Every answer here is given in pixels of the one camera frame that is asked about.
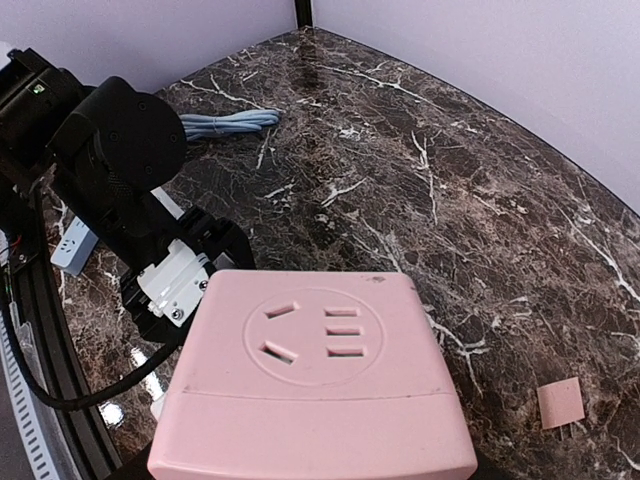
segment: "pink plug adapter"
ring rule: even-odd
[[[149,458],[158,480],[464,480],[476,465],[396,273],[216,273]]]

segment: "white wall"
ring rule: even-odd
[[[81,81],[119,75],[157,90],[296,28],[292,0],[3,0],[0,41]]]
[[[314,0],[317,26],[461,88],[640,212],[634,0]]]

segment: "marble table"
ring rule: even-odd
[[[159,95],[180,113],[283,112],[264,135],[194,144],[166,190],[236,220],[259,268],[413,278],[474,443],[510,478],[640,479],[640,218],[601,184],[460,90],[321,30]],[[54,245],[70,214],[47,204]],[[121,273],[100,247],[61,279],[96,389],[156,348],[119,304]],[[152,438],[175,361],[102,407],[125,459]],[[541,430],[536,388],[572,376],[586,418]]]

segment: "blue cable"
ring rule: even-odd
[[[180,115],[187,141],[200,138],[218,138],[233,133],[260,132],[263,127],[277,125],[280,112],[277,110],[246,110],[226,117],[210,117],[189,113]]]

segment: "black hose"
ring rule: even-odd
[[[75,399],[60,399],[54,398],[47,391],[42,388],[38,381],[33,376],[33,372],[29,368],[27,361],[24,358],[22,348],[20,348],[20,342],[16,335],[16,331],[13,327],[13,320],[11,318],[10,303],[7,298],[6,288],[4,285],[4,279],[0,284],[0,312],[2,313],[2,321],[4,322],[4,328],[7,330],[7,336],[9,339],[9,346],[13,351],[13,356],[16,359],[20,373],[24,377],[27,386],[31,389],[33,394],[44,403],[46,406],[55,410],[62,410],[64,412],[75,412],[78,410],[86,410],[91,407],[100,405],[111,398],[120,395],[132,387],[140,383],[147,375],[152,373],[163,362],[165,362],[173,352],[178,349],[180,345],[180,339],[166,343],[160,347],[145,363],[140,367],[133,370],[126,377],[119,382],[100,390],[99,392],[78,397]]]

